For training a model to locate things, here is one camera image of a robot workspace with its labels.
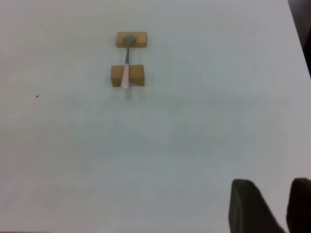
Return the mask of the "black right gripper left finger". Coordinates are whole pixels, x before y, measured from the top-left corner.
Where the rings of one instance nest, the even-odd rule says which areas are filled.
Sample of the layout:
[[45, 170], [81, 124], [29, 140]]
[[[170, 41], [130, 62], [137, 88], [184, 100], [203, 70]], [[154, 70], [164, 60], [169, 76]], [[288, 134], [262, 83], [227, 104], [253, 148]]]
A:
[[283, 233], [257, 186], [250, 180], [234, 179], [228, 212], [232, 233]]

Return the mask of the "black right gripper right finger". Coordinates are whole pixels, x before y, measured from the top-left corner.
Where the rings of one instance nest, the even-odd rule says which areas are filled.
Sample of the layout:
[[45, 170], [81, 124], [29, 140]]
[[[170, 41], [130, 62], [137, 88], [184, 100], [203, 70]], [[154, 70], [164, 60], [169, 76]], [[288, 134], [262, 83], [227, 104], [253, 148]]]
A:
[[311, 232], [311, 181], [309, 179], [293, 180], [286, 221], [290, 233]]

